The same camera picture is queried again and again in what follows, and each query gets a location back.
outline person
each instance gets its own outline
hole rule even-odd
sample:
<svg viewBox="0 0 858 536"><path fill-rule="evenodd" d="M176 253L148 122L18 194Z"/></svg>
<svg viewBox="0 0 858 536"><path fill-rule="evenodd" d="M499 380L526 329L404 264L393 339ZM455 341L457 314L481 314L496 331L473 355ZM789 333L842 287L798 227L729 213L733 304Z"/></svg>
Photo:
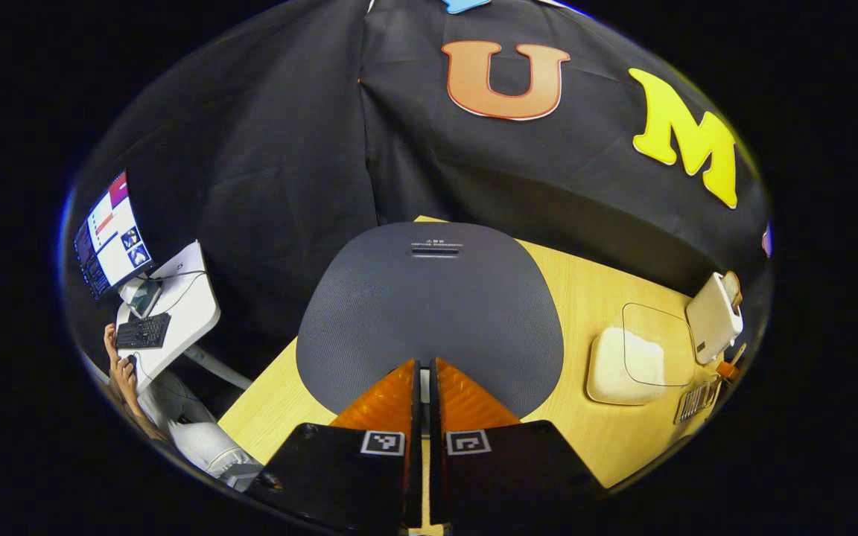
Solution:
<svg viewBox="0 0 858 536"><path fill-rule="evenodd" d="M176 448L188 462L228 485L234 482L224 479L225 474L241 472L229 471L234 466L249 465L252 472L262 468L174 373L162 371L137 394L134 365L118 356L115 325L105 326L104 339L109 357L106 393L150 440Z"/></svg>

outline gray mat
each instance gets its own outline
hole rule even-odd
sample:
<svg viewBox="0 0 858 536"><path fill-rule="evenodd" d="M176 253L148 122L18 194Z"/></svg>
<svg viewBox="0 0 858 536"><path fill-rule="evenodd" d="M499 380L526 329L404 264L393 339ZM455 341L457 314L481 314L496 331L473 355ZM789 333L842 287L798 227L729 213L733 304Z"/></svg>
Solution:
<svg viewBox="0 0 858 536"><path fill-rule="evenodd" d="M351 240L296 341L307 390L340 413L406 360L452 363L524 417L562 373L562 329L538 265L507 234L395 223Z"/></svg>

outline person's arm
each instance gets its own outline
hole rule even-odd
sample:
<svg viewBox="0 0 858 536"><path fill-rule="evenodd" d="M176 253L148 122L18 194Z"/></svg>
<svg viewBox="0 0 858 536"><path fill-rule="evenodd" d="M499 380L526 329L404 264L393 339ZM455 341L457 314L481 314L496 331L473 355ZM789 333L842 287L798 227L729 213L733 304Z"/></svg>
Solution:
<svg viewBox="0 0 858 536"><path fill-rule="evenodd" d="M137 376L134 374L134 366L126 359L120 359L116 348L115 325L105 326L105 349L108 351L109 359L109 381L108 387L115 393L119 400L128 404L130 411L134 414L141 430L147 437L167 441L161 430L147 418L144 410L137 403Z"/></svg>

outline person's hand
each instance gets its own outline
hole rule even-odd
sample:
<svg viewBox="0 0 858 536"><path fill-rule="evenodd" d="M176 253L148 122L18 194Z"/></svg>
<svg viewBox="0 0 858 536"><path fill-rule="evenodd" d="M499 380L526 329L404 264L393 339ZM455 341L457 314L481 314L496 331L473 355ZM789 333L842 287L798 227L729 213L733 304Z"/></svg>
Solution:
<svg viewBox="0 0 858 536"><path fill-rule="evenodd" d="M115 333L115 325L105 326L105 350L108 358L115 362L118 359L118 339Z"/></svg>
<svg viewBox="0 0 858 536"><path fill-rule="evenodd" d="M105 326L105 349L108 350L109 375L118 384L126 403L131 407L137 405L137 376L134 365L129 360L118 356L115 348L115 325Z"/></svg>

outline black background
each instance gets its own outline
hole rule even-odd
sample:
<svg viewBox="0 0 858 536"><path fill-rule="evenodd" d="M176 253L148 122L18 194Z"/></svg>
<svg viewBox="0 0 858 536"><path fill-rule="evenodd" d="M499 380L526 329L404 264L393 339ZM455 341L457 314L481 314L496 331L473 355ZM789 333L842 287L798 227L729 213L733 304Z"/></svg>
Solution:
<svg viewBox="0 0 858 536"><path fill-rule="evenodd" d="M54 287L72 171L157 75L270 4L0 2L0 530L275 530L122 433ZM858 526L858 6L576 4L684 72L753 149L778 266L738 392L585 529Z"/></svg>

